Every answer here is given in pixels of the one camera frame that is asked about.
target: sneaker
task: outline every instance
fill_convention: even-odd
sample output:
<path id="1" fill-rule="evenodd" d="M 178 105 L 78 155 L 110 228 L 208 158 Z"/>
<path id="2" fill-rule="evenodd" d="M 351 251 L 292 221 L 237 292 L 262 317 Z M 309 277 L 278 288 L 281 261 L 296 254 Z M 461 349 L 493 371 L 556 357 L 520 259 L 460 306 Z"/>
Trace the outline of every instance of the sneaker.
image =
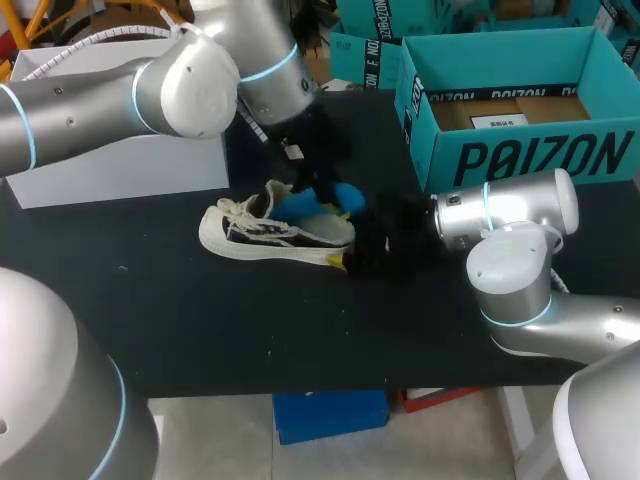
<path id="1" fill-rule="evenodd" d="M 200 223 L 200 242 L 217 255 L 236 260 L 279 258 L 329 265 L 355 240 L 353 225 L 330 213 L 299 219 L 297 226 L 272 218 L 274 208 L 294 199 L 291 186 L 276 180 L 242 203 L 228 198 L 209 207 Z"/>

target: cable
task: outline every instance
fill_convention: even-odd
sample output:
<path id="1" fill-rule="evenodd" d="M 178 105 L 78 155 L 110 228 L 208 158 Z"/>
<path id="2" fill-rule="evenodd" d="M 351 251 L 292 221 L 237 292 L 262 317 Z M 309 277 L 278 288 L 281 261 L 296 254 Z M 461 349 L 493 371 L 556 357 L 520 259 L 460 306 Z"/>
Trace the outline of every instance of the cable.
<path id="1" fill-rule="evenodd" d="M 160 38 L 171 38 L 172 34 L 172 30 L 158 27 L 149 27 L 148 25 L 125 25 L 123 27 L 110 28 L 102 32 L 94 33 L 93 35 L 90 35 L 87 38 L 74 43 L 69 48 L 53 57 L 47 63 L 40 65 L 33 72 L 24 77 L 23 80 L 35 80 L 37 78 L 41 78 L 49 70 L 69 58 L 72 54 L 78 52 L 88 45 L 99 43 L 108 38 L 121 37 L 123 35 L 149 35 Z"/>
<path id="2" fill-rule="evenodd" d="M 553 268 L 551 269 L 551 280 L 553 280 L 553 283 L 556 284 L 556 287 L 558 287 L 558 290 L 562 293 L 571 293 L 567 288 L 567 285 L 562 281 L 562 278 L 560 278 L 560 275 L 558 275 L 558 272 Z"/>

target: label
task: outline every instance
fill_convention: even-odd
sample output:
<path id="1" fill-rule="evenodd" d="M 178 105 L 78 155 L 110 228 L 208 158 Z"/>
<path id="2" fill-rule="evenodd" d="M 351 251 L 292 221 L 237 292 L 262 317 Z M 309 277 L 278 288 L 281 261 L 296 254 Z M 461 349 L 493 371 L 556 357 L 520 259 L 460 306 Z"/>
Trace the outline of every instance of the label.
<path id="1" fill-rule="evenodd" d="M 633 65 L 633 61 L 636 59 L 636 55 L 638 55 L 638 49 L 640 49 L 640 40 L 634 38 L 627 40 L 622 50 L 622 61 L 629 66 Z"/>
<path id="2" fill-rule="evenodd" d="M 411 88 L 411 106 L 413 112 L 416 114 L 416 118 L 420 118 L 420 105 L 422 104 L 422 96 L 424 95 L 424 86 L 422 80 L 416 74 L 413 77 L 413 87 Z"/>
<path id="3" fill-rule="evenodd" d="M 609 3 L 609 0 L 600 0 L 600 4 L 600 9 L 593 22 L 593 26 L 602 30 L 605 35 L 609 35 L 611 29 L 613 29 L 616 24 L 618 13 L 611 3 Z"/>
<path id="4" fill-rule="evenodd" d="M 284 147 L 284 153 L 287 154 L 289 160 L 302 160 L 304 154 L 298 145 L 287 145 Z"/>
<path id="5" fill-rule="evenodd" d="M 465 174 L 471 170 L 486 171 L 486 180 L 493 181 L 530 172 L 541 172 L 560 158 L 560 168 L 575 176 L 586 172 L 597 175 L 602 168 L 606 174 L 616 173 L 631 140 L 634 130 L 622 138 L 616 132 L 599 139 L 595 133 L 583 133 L 576 137 L 554 135 L 534 137 L 527 142 L 509 139 L 491 149 L 484 142 L 462 144 L 452 189 L 463 185 Z"/>
<path id="6" fill-rule="evenodd" d="M 373 23 L 378 32 L 378 38 L 385 42 L 393 38 L 393 30 L 391 29 L 391 6 L 389 0 L 373 0 Z"/>
<path id="7" fill-rule="evenodd" d="M 515 127 L 518 125 L 529 125 L 527 117 L 522 113 L 509 115 L 485 115 L 482 117 L 471 117 L 474 128 L 500 128 Z"/>
<path id="8" fill-rule="evenodd" d="M 432 90 L 426 92 L 430 102 L 454 102 L 457 100 L 491 100 L 514 97 L 562 97 L 574 95 L 577 83 L 521 85 L 514 87 L 467 88 L 457 90 Z"/>
<path id="9" fill-rule="evenodd" d="M 364 88 L 377 90 L 380 85 L 380 61 L 382 43 L 367 40 L 364 45 Z"/>

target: cardboard box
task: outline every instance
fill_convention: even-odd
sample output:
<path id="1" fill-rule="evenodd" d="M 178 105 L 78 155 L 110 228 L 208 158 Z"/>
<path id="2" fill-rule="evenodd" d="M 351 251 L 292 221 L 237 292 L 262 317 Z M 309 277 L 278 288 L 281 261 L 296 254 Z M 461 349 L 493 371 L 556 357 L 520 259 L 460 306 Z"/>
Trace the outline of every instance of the cardboard box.
<path id="1" fill-rule="evenodd" d="M 570 27 L 593 26 L 609 35 L 618 21 L 618 13 L 609 0 L 573 0 L 565 20 Z"/>
<path id="2" fill-rule="evenodd" d="M 622 57 L 622 61 L 633 71 L 640 72 L 640 32 L 629 32 L 624 27 L 614 27 L 609 41 Z"/>
<path id="3" fill-rule="evenodd" d="M 406 38 L 395 106 L 430 193 L 558 167 L 577 184 L 629 180 L 640 165 L 640 82 L 593 28 Z"/>
<path id="4" fill-rule="evenodd" d="M 567 24 L 560 15 L 551 17 L 535 17 L 524 20 L 503 20 L 498 21 L 493 14 L 490 14 L 486 22 L 478 25 L 478 32 L 506 32 L 512 30 L 542 30 L 547 28 L 565 28 Z"/>
<path id="5" fill-rule="evenodd" d="M 493 13 L 498 20 L 517 20 L 533 16 L 533 0 L 500 0 Z"/>
<path id="6" fill-rule="evenodd" d="M 450 0 L 338 0 L 344 33 L 391 41 L 395 38 L 453 33 Z"/>
<path id="7" fill-rule="evenodd" d="M 367 89 L 395 89 L 400 68 L 399 45 L 354 37 L 341 23 L 331 31 L 331 77 Z"/>

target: table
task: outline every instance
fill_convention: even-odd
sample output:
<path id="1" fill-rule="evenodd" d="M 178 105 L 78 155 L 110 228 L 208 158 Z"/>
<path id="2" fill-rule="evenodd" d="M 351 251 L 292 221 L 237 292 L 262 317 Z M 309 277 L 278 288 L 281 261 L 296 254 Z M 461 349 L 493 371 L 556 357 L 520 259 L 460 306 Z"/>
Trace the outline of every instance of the table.
<path id="1" fill-rule="evenodd" d="M 419 191 L 391 94 L 327 93 L 324 102 L 351 123 L 345 180 L 368 197 Z M 581 368 L 499 350 L 463 257 L 393 284 L 209 253 L 197 235 L 207 206 L 287 176 L 240 119 L 227 146 L 229 191 L 21 211 L 5 182 L 0 265 L 58 292 L 148 397 L 552 384 Z M 635 186 L 581 186 L 578 197 L 581 226 L 556 270 L 575 292 L 640 296 Z"/>

